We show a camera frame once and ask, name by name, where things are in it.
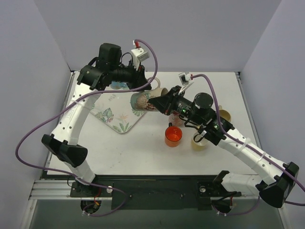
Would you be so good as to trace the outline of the cream shell pattern mug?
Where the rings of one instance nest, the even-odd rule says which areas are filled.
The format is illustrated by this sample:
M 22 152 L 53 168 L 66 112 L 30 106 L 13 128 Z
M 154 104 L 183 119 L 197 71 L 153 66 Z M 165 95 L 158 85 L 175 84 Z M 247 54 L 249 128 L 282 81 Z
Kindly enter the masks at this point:
M 159 97 L 162 95 L 167 94 L 169 91 L 166 88 L 161 88 L 161 82 L 158 78 L 154 78 L 154 80 L 157 82 L 157 87 L 153 90 L 143 91 L 134 93 L 131 96 L 130 104 L 133 110 L 135 111 L 157 111 L 155 106 L 150 104 L 148 101 L 151 98 Z

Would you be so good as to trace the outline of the orange mug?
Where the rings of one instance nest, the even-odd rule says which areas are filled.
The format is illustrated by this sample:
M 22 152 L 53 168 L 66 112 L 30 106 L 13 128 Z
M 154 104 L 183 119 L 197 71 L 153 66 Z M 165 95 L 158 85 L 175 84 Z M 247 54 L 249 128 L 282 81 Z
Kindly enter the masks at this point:
M 164 132 L 165 144 L 169 147 L 177 147 L 182 139 L 182 136 L 183 132 L 181 128 L 169 123 Z

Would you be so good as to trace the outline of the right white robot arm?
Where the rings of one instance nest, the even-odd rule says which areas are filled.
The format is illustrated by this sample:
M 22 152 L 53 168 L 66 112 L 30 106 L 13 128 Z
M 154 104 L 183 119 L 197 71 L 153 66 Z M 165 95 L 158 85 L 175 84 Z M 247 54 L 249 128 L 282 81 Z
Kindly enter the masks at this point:
M 258 195 L 270 206 L 281 208 L 295 186 L 299 166 L 272 157 L 244 137 L 230 122 L 217 117 L 209 94 L 198 93 L 191 102 L 179 90 L 179 86 L 173 87 L 165 95 L 150 98 L 148 102 L 164 115 L 179 114 L 185 118 L 185 123 L 191 123 L 197 129 L 202 139 L 232 153 L 256 173 L 221 172 L 213 182 L 214 192 L 218 195 L 226 192 Z

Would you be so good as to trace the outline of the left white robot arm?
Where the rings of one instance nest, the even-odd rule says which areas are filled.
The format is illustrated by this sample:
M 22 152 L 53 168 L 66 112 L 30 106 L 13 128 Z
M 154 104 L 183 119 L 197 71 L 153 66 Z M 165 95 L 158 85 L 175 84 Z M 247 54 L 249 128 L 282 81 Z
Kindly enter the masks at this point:
M 111 43 L 100 46 L 99 55 L 80 70 L 68 111 L 52 133 L 44 135 L 41 140 L 76 175 L 82 183 L 81 191 L 89 197 L 97 193 L 98 184 L 93 181 L 96 175 L 86 161 L 88 150 L 79 145 L 78 140 L 92 106 L 101 96 L 101 91 L 112 82 L 125 83 L 130 90 L 151 88 L 141 65 L 140 55 L 146 55 L 146 52 L 137 41 L 133 45 L 132 59 L 127 66 L 122 64 L 120 46 Z

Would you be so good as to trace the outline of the pink mug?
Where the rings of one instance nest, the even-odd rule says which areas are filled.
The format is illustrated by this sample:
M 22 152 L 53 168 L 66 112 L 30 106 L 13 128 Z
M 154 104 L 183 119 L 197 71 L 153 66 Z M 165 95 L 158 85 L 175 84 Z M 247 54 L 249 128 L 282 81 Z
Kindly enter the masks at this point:
M 179 118 L 178 114 L 170 114 L 168 120 L 173 126 L 181 126 L 183 124 L 183 120 Z

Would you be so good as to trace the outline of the yellow squat mug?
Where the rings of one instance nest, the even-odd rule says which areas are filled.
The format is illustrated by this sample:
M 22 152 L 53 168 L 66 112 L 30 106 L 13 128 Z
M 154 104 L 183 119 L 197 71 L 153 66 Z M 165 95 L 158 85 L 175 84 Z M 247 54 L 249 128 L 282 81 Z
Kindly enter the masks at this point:
M 203 138 L 201 141 L 199 141 L 201 139 L 201 135 L 195 133 L 191 139 L 191 148 L 193 151 L 202 151 L 205 150 L 205 148 L 208 145 L 208 141 Z

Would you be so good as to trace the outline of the beige round mug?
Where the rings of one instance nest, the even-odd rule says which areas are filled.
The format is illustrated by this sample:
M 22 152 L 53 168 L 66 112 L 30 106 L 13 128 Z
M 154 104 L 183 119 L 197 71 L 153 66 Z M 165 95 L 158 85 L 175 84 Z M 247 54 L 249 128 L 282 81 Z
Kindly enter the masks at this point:
M 224 110 L 221 105 L 219 106 L 219 115 L 228 122 L 232 120 L 231 114 L 227 110 Z

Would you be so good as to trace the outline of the blue butterfly mug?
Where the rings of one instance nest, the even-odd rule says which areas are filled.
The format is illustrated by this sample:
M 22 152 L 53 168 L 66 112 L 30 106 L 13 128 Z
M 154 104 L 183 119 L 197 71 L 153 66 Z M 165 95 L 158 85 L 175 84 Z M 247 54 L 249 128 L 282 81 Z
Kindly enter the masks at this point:
M 112 81 L 112 83 L 110 84 L 110 87 L 113 89 L 113 90 L 128 90 L 128 86 L 126 83 L 124 82 L 115 82 L 115 81 Z

